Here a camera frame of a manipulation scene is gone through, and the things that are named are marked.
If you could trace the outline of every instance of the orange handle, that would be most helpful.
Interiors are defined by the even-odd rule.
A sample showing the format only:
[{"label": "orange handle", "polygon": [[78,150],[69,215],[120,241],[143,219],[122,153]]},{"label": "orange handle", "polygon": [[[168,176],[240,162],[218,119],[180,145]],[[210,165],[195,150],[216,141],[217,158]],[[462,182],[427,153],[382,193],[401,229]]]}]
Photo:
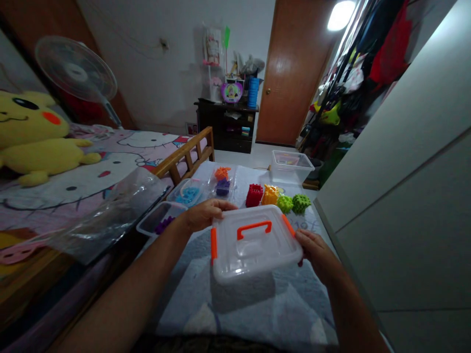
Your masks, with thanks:
[{"label": "orange handle", "polygon": [[211,266],[214,262],[214,259],[217,258],[217,238],[216,238],[216,228],[211,228]]},{"label": "orange handle", "polygon": [[288,231],[290,232],[290,234],[293,236],[294,238],[294,235],[296,234],[296,232],[294,231],[293,227],[291,226],[291,224],[289,223],[289,220],[288,220],[288,217],[285,216],[285,215],[281,215],[281,217],[283,218],[283,222],[285,222],[286,226],[288,227]]},{"label": "orange handle", "polygon": [[251,225],[246,225],[246,226],[240,227],[237,230],[237,240],[242,240],[244,238],[244,236],[242,235],[243,230],[262,227],[262,226],[267,226],[266,229],[265,229],[265,233],[270,233],[271,232],[271,221],[263,221],[263,222],[253,223]]}]

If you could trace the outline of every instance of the clear plastic container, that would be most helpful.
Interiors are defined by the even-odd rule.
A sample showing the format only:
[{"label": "clear plastic container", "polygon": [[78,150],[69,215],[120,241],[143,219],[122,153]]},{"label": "clear plastic container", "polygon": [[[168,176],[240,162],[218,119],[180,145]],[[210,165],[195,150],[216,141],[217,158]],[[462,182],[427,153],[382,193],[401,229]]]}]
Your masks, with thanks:
[{"label": "clear plastic container", "polygon": [[[227,178],[225,178],[225,182],[216,177],[217,170],[219,168],[230,168],[230,170],[227,170]],[[227,167],[222,164],[216,164],[208,181],[208,199],[216,198],[232,200],[234,198],[234,190],[236,189],[236,169],[236,166]]]},{"label": "clear plastic container", "polygon": [[298,263],[303,250],[288,218],[275,205],[224,212],[211,229],[211,262],[220,284]]},{"label": "clear plastic container", "polygon": [[183,179],[167,196],[167,201],[191,208],[204,199],[207,183],[199,179]]},{"label": "clear plastic container", "polygon": [[272,182],[301,185],[313,170],[314,166],[303,153],[277,150],[272,152]]},{"label": "clear plastic container", "polygon": [[186,210],[188,210],[188,208],[179,203],[163,201],[155,206],[154,209],[139,222],[136,229],[139,233],[156,238],[158,237],[156,227],[160,222],[166,220],[169,216],[177,218]]}]

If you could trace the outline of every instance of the wooden door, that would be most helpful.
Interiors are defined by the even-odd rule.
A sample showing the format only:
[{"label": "wooden door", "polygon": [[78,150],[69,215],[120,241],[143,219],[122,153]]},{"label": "wooden door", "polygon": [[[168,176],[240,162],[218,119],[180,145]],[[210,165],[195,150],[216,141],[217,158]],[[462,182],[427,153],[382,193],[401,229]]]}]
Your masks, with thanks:
[{"label": "wooden door", "polygon": [[[34,60],[37,41],[46,35],[58,35],[85,43],[101,56],[98,46],[75,0],[1,0],[0,12],[13,34],[19,39],[27,54]],[[67,94],[60,89],[57,93],[66,101]],[[69,110],[76,111],[70,104]],[[121,93],[111,100],[124,128],[136,129]],[[88,124],[102,124],[116,127],[106,113],[87,121]]]},{"label": "wooden door", "polygon": [[336,38],[327,30],[334,5],[276,1],[257,142],[294,145]]}]

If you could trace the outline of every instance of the yellow plush toy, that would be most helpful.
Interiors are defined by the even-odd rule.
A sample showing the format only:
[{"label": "yellow plush toy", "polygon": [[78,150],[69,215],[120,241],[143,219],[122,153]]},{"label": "yellow plush toy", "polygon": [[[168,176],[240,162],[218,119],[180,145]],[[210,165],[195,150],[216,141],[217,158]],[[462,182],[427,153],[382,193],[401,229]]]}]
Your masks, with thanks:
[{"label": "yellow plush toy", "polygon": [[91,141],[63,138],[69,124],[47,108],[52,105],[52,97],[43,93],[0,91],[0,168],[25,174],[18,179],[22,186],[44,184],[50,175],[101,160],[98,153],[79,148]]}]

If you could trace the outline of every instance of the floor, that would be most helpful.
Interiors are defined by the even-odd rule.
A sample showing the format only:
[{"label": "floor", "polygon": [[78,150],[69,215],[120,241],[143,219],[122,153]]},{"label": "floor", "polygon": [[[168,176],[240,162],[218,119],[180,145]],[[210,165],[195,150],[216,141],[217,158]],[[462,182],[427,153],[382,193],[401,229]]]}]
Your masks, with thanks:
[{"label": "floor", "polygon": [[271,157],[273,150],[297,152],[292,147],[280,147],[272,145],[254,144],[252,146],[252,153],[239,153],[215,150],[215,159],[218,163],[231,163],[237,164],[248,168],[254,169],[267,169],[271,164]]}]

